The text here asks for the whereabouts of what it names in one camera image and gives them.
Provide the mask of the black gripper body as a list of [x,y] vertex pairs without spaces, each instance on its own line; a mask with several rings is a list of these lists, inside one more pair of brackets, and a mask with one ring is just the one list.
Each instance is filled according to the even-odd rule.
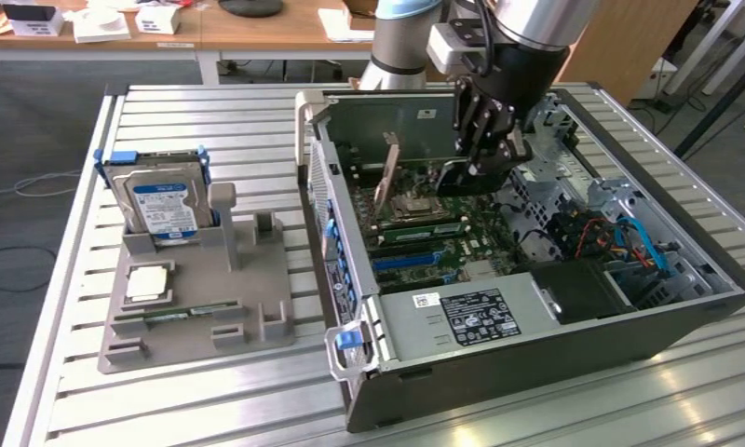
[[495,44],[487,76],[471,75],[477,89],[522,119],[543,97],[566,60],[566,49],[543,51],[521,44]]

